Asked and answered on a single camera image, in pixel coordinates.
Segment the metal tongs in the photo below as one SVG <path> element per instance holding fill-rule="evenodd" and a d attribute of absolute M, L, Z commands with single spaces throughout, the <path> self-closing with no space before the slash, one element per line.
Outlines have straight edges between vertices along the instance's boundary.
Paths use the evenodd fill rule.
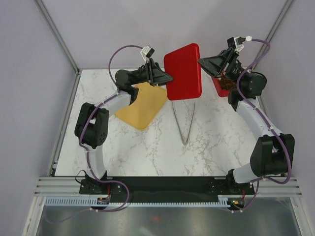
<path fill-rule="evenodd" d="M 189 142 L 192 122 L 195 115 L 196 100 L 171 101 L 171 106 L 182 144 L 186 146 Z"/>

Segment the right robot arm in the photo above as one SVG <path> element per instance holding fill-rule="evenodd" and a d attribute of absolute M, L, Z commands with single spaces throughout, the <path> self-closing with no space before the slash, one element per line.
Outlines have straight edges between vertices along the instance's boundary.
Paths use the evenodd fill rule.
<path fill-rule="evenodd" d="M 256 140 L 249 163 L 230 170 L 226 176 L 225 188 L 231 194 L 242 190 L 244 183 L 263 179 L 277 184 L 288 183 L 295 146 L 294 137 L 276 128 L 255 105 L 267 79 L 259 72 L 244 69 L 237 59 L 238 55 L 233 48 L 228 48 L 217 56 L 198 60 L 201 68 L 212 78 L 235 83 L 236 87 L 229 92 L 228 103 L 246 122 Z"/>

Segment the red box lid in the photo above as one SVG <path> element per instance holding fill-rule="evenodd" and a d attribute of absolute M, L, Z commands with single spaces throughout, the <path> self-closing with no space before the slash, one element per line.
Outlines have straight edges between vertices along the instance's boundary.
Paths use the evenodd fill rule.
<path fill-rule="evenodd" d="M 202 94 L 200 49 L 191 43 L 164 56 L 165 72 L 173 77 L 166 83 L 170 101 L 199 98 Z"/>

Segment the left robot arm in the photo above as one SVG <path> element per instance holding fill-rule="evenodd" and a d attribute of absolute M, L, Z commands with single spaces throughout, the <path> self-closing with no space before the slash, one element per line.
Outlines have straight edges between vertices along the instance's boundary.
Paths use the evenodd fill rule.
<path fill-rule="evenodd" d="M 79 146 L 85 150 L 91 189 L 102 194 L 107 190 L 106 168 L 103 163 L 102 145 L 108 135 L 109 118 L 122 108 L 133 104 L 139 89 L 134 85 L 149 83 L 163 86 L 173 81 L 173 77 L 162 71 L 159 64 L 149 59 L 136 70 L 120 69 L 115 74 L 117 91 L 99 104 L 84 103 L 78 116 L 74 134 Z"/>

